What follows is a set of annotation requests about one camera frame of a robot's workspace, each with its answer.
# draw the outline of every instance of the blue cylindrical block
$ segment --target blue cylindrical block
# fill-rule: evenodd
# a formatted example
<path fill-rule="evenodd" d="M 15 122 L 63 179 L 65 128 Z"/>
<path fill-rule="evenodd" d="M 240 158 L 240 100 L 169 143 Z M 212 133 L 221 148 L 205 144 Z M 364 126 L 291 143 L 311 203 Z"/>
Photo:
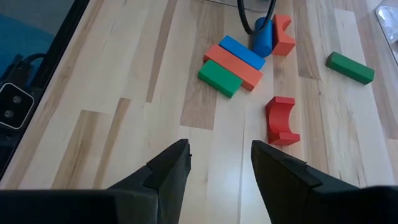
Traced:
<path fill-rule="evenodd" d="M 256 21 L 256 30 L 261 28 L 265 19 L 265 17 L 261 17 Z M 262 58 L 272 53 L 272 21 L 268 22 L 267 27 L 262 32 L 258 32 L 254 36 L 253 52 Z"/>

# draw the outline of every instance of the black wire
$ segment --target black wire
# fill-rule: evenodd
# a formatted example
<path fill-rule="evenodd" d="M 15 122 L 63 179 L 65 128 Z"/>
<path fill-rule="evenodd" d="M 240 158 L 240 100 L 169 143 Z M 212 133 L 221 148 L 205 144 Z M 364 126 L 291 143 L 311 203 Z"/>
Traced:
<path fill-rule="evenodd" d="M 24 63 L 32 63 L 34 60 L 38 58 L 44 58 L 45 54 L 32 54 L 24 59 Z"/>
<path fill-rule="evenodd" d="M 271 19 L 272 13 L 274 12 L 274 9 L 275 9 L 276 0 L 271 0 L 271 3 L 269 4 L 269 9 L 268 9 L 268 12 L 267 12 L 266 19 L 265 19 L 263 25 L 258 30 L 252 30 L 250 28 L 248 19 L 246 18 L 246 13 L 244 12 L 244 3 L 243 3 L 243 1 L 244 0 L 238 0 L 238 11 L 239 11 L 239 17 L 241 18 L 241 22 L 242 22 L 244 31 L 246 31 L 246 33 L 248 33 L 249 35 L 256 34 L 258 32 L 262 32 L 267 27 L 268 22 Z"/>

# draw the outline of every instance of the green block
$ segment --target green block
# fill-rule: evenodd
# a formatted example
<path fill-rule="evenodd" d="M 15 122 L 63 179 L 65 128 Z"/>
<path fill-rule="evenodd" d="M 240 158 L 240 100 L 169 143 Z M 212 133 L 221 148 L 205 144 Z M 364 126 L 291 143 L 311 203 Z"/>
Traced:
<path fill-rule="evenodd" d="M 374 79 L 373 69 L 337 52 L 329 55 L 326 66 L 365 85 Z"/>
<path fill-rule="evenodd" d="M 213 60 L 208 60 L 200 69 L 198 77 L 220 91 L 226 97 L 231 98 L 243 80 L 221 67 Z"/>

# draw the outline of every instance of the wooden floor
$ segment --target wooden floor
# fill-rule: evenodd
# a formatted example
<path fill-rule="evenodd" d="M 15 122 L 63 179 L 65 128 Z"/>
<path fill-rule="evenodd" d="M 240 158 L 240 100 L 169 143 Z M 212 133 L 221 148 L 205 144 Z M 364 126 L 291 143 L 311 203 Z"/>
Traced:
<path fill-rule="evenodd" d="M 297 47 L 268 57 L 253 92 L 227 99 L 198 80 L 228 34 L 248 43 L 235 7 L 204 0 L 92 0 L 0 182 L 2 189 L 107 188 L 180 138 L 192 171 L 180 223 L 270 223 L 250 160 L 265 104 L 296 100 L 302 140 L 282 150 L 365 187 L 398 181 L 398 66 L 378 0 L 278 0 Z M 252 22 L 260 14 L 248 13 Z M 325 66 L 332 51 L 376 70 L 363 86 Z"/>

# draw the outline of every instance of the orange block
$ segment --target orange block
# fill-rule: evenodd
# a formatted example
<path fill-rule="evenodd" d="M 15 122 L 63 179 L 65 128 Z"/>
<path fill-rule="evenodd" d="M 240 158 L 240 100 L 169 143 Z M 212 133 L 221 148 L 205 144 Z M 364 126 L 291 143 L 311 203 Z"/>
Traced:
<path fill-rule="evenodd" d="M 248 65 L 219 45 L 215 44 L 207 50 L 203 61 L 206 62 L 209 59 L 241 78 L 243 80 L 243 88 L 249 91 L 254 89 L 262 77 L 262 73 L 259 70 Z"/>
<path fill-rule="evenodd" d="M 294 38 L 289 37 L 285 31 L 292 22 L 292 18 L 286 15 L 275 15 L 272 23 L 274 25 L 274 50 L 272 54 L 287 56 L 296 45 Z"/>

